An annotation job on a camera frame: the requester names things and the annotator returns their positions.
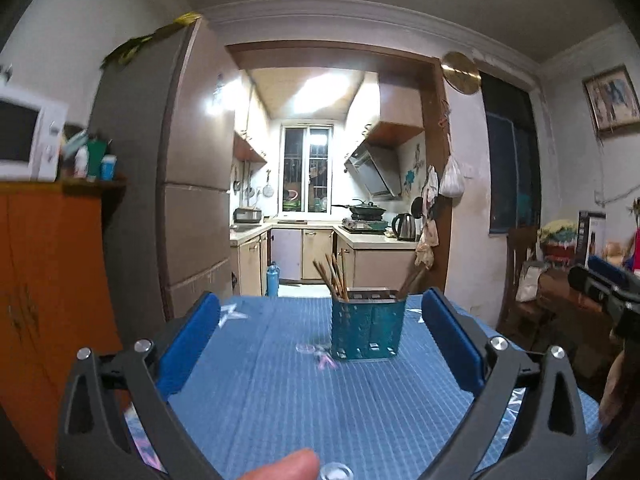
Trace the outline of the right hand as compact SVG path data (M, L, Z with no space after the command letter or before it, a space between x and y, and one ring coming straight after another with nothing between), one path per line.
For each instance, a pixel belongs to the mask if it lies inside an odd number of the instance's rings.
M631 376L631 360L626 350L622 350L608 372L599 404L599 420L603 427L611 425L622 411Z

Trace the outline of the left hand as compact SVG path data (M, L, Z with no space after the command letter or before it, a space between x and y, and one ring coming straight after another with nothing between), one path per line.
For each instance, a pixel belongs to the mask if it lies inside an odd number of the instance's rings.
M318 455L303 448L275 463L247 472L240 480L316 480L320 471Z

